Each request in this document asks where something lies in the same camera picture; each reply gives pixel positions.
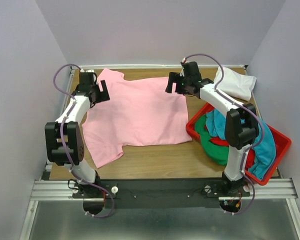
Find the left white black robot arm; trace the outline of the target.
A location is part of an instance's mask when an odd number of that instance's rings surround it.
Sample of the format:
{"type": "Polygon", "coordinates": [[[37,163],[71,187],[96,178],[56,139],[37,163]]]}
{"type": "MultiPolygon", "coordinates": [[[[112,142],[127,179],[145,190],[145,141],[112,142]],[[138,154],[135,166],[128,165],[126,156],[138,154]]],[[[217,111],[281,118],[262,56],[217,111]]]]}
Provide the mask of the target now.
{"type": "Polygon", "coordinates": [[[44,127],[48,160],[66,168],[76,179],[77,191],[83,190],[89,197],[111,194],[101,186],[99,174],[85,160],[85,147],[80,123],[85,114],[96,104],[110,100],[106,82],[98,82],[93,70],[79,72],[79,84],[58,119],[44,127]]]}

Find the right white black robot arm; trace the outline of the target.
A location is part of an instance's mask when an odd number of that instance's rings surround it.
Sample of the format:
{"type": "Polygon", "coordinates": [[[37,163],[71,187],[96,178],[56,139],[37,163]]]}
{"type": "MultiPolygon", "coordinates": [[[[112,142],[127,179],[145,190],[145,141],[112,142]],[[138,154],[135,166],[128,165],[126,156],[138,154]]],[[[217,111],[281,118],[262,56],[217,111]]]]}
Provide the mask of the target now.
{"type": "Polygon", "coordinates": [[[245,166],[249,150],[261,143],[264,127],[253,104],[243,104],[217,88],[212,80],[200,74],[185,77],[170,72],[165,91],[192,94],[206,101],[225,117],[225,140],[229,145],[228,161],[217,185],[220,195],[231,196],[245,184],[245,166]]]}

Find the pink t shirt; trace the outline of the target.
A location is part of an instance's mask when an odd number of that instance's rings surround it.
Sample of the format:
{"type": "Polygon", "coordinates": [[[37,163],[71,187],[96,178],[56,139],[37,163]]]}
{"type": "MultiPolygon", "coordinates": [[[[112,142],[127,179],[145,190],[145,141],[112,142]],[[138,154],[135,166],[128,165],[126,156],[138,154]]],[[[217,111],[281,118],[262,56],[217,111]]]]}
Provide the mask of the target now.
{"type": "Polygon", "coordinates": [[[105,68],[110,100],[97,103],[82,125],[87,149],[97,168],[123,156],[124,146],[176,145],[191,141],[185,96],[167,93],[167,77],[125,80],[105,68]]]}

